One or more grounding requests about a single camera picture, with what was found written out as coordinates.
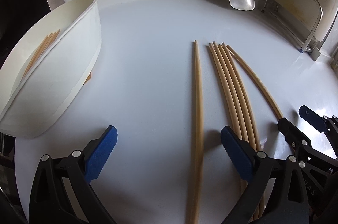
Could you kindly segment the white round bowl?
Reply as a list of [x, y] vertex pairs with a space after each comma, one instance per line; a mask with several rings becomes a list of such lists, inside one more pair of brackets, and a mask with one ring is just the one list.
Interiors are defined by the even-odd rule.
[[[23, 73], [46, 36], [61, 30], [30, 71]], [[98, 0], [71, 0], [41, 18], [1, 67], [1, 133], [35, 138], [75, 99], [98, 59]]]

